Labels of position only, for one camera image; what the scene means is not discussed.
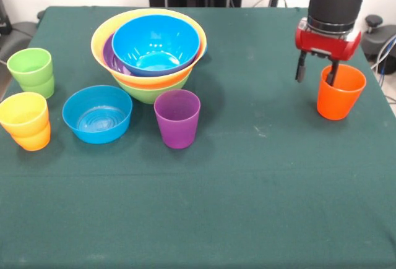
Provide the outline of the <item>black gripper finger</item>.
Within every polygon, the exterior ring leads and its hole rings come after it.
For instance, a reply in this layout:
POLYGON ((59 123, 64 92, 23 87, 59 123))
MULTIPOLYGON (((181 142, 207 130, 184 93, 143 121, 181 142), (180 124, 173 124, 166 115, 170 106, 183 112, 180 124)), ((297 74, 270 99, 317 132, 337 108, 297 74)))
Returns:
POLYGON ((295 75, 295 80, 298 83, 301 83, 304 80, 305 72, 306 72, 306 66, 305 66, 305 60, 306 60, 307 52, 306 51, 301 51, 298 59, 298 65, 296 68, 296 75, 295 75))
POLYGON ((332 60, 332 64, 331 64, 331 67, 330 67, 330 72, 327 74, 327 77, 326 77, 325 81, 331 87, 334 85, 335 78, 336 78, 337 71, 338 71, 338 67, 339 67, 339 63, 340 63, 340 61, 338 61, 338 60, 332 60))

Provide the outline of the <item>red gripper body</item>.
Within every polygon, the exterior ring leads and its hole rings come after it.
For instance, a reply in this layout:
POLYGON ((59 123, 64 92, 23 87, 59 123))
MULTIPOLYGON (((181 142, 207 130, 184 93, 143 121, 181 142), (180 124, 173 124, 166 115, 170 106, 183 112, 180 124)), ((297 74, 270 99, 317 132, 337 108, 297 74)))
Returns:
POLYGON ((296 28, 295 45, 306 53, 318 54, 334 61, 349 61, 361 38, 358 29, 340 35, 318 32, 310 28, 308 19, 303 17, 296 28))

